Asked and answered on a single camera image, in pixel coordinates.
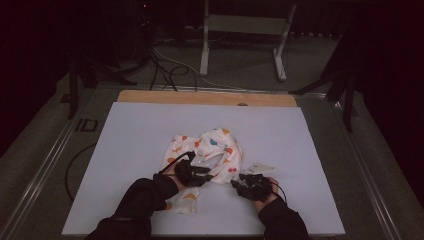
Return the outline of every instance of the metal frame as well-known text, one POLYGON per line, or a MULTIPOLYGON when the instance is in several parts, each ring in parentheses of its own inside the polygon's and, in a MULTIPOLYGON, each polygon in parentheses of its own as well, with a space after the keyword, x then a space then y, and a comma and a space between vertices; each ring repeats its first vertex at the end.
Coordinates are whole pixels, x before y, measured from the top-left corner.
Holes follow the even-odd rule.
POLYGON ((389 209, 387 208, 387 204, 384 201, 383 196, 381 195, 378 187, 372 177, 370 170, 368 169, 368 165, 359 150, 358 144, 356 142, 355 137, 351 132, 348 132, 345 128, 345 124, 343 122, 343 110, 339 102, 335 104, 333 107, 334 115, 336 116, 339 127, 342 128, 342 132, 345 134, 345 137, 353 150, 356 165, 359 170, 359 176, 361 177, 362 183, 364 184, 364 188, 368 193, 368 196, 371 200, 371 204, 374 208, 374 211, 380 221, 381 228, 383 229, 384 234, 387 239, 390 240, 401 240, 401 236, 399 230, 397 229, 395 223, 393 222, 392 217, 390 216, 389 209))
POLYGON ((56 142, 53 144, 50 149, 48 155, 44 159, 37 173, 31 179, 27 188, 25 189, 21 199, 16 205, 16 208, 12 212, 5 226, 0 232, 1 240, 14 239, 16 234, 18 233, 19 228, 25 221, 29 212, 31 211, 32 206, 38 198, 38 195, 43 190, 47 179, 50 176, 56 162, 60 158, 63 149, 65 148, 68 140, 77 124, 77 120, 84 107, 90 102, 91 97, 93 96, 94 90, 87 89, 84 90, 82 98, 80 99, 80 108, 75 113, 75 117, 72 120, 68 120, 68 122, 63 127, 59 136, 56 139, 56 142))
POLYGON ((209 0, 205 0, 203 50, 200 62, 200 74, 202 76, 206 76, 208 73, 209 31, 272 34, 281 36, 280 45, 273 50, 273 56, 278 80, 286 81, 287 77, 284 70, 283 61, 281 59, 281 53, 289 34, 295 10, 296 5, 291 5, 289 14, 286 19, 215 15, 209 14, 209 0))

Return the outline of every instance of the person's left hand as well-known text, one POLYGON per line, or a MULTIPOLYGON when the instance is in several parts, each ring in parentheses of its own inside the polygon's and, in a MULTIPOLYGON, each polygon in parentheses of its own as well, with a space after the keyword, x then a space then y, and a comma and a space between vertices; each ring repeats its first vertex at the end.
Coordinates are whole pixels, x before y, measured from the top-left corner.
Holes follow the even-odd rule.
POLYGON ((174 182, 175 182, 175 184, 177 185, 177 187, 178 187, 178 190, 184 190, 184 189, 186 189, 187 187, 186 186, 184 186, 181 182, 180 182, 180 180, 178 180, 178 177, 177 176, 175 176, 175 170, 174 170, 174 168, 175 168, 175 166, 178 164, 178 162, 175 162, 174 164, 172 164, 171 166, 169 166, 169 168, 168 169, 166 169, 165 170, 165 172, 163 172, 163 175, 165 175, 165 176, 168 176, 169 178, 171 178, 174 182))

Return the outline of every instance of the white board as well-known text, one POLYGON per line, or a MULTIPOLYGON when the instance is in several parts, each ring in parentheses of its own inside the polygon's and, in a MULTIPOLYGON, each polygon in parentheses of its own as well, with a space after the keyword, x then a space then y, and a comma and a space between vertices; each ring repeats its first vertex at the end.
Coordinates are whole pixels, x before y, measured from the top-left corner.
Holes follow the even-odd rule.
MULTIPOLYGON (((311 235, 344 234, 334 199, 300 108, 114 103, 62 234, 84 235, 110 217, 128 187, 160 170, 175 134, 199 137, 229 129, 243 151, 243 169, 254 162, 276 167, 288 205, 311 235)), ((197 213, 156 212, 156 236, 261 235, 256 210, 229 185, 206 183, 197 213)))

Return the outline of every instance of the crumpled cloth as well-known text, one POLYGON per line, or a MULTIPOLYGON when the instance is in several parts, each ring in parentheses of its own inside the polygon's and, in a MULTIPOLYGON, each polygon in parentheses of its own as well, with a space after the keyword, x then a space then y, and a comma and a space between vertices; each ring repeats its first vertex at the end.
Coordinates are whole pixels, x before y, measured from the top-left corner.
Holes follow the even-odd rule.
MULTIPOLYGON (((221 160, 209 172, 209 175, 214 176, 211 182, 224 184, 230 183, 231 180, 238 180, 242 151, 234 136, 225 128, 205 132, 201 134, 200 138, 175 135, 165 151, 162 168, 185 152, 194 151, 197 154, 199 150, 202 151, 207 160, 222 154, 221 160)), ((196 199, 199 193, 198 187, 180 191, 166 201, 166 210, 178 213, 195 213, 196 199)))

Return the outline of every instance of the black sleeve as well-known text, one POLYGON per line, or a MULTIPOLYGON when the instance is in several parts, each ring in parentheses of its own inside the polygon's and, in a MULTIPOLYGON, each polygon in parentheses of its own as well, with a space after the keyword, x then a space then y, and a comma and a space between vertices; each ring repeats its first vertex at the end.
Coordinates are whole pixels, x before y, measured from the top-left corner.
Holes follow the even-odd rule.
POLYGON ((282 199, 275 199, 259 212, 265 226, 265 239, 310 240, 299 213, 287 207, 282 199))
POLYGON ((151 235, 150 216, 166 207, 165 200, 178 193, 175 182, 155 174, 153 180, 141 178, 125 193, 115 213, 101 220, 85 239, 148 239, 151 235))

